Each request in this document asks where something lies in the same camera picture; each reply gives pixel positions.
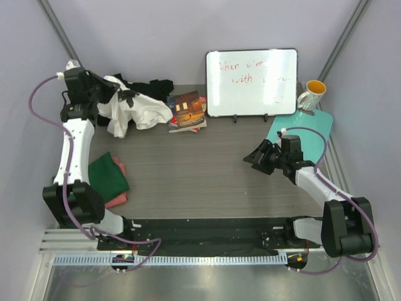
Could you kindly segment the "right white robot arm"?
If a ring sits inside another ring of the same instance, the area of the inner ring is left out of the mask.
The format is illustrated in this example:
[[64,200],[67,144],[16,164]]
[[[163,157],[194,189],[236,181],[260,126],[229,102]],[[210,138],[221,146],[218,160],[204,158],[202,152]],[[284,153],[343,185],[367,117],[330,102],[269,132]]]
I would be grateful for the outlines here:
[[320,218],[288,218],[289,228],[283,231],[286,245],[296,248],[308,240],[321,245],[332,258],[375,251],[377,243],[370,202],[338,189],[322,175],[315,163],[304,159],[301,139],[297,135],[284,135],[278,143],[265,139],[243,160],[267,175],[281,170],[322,208]]

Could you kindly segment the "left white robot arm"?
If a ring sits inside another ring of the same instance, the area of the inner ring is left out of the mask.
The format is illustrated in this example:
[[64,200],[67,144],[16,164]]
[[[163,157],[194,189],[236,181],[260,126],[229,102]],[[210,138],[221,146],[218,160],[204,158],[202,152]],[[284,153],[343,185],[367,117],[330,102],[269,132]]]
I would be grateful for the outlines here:
[[124,229],[124,218],[105,208],[103,198],[90,185],[88,165],[99,103],[116,94],[117,85],[69,61],[57,74],[66,84],[60,113],[63,148],[53,184],[43,188],[43,199],[62,228],[95,228],[107,235],[119,250],[133,244],[133,234]]

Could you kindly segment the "white t-shirt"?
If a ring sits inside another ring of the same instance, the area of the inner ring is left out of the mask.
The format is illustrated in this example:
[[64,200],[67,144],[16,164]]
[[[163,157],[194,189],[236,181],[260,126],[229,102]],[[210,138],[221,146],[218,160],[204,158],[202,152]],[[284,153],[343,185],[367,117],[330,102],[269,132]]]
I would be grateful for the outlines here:
[[136,129],[146,130],[173,118],[171,109],[162,101],[129,89],[117,77],[107,75],[103,79],[115,84],[117,91],[108,103],[98,104],[98,123],[114,137],[124,138],[130,122]]

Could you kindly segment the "blue Nineteen Eighty-Four book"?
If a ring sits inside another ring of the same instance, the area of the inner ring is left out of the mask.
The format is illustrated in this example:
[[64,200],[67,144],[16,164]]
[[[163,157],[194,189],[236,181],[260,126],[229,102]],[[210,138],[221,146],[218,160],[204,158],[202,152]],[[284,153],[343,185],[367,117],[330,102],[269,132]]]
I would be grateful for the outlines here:
[[179,95],[170,95],[167,97],[167,106],[172,112],[173,117],[168,122],[169,132],[183,132],[187,130],[180,124],[178,117],[181,113],[185,113],[182,107],[182,102],[179,100]]

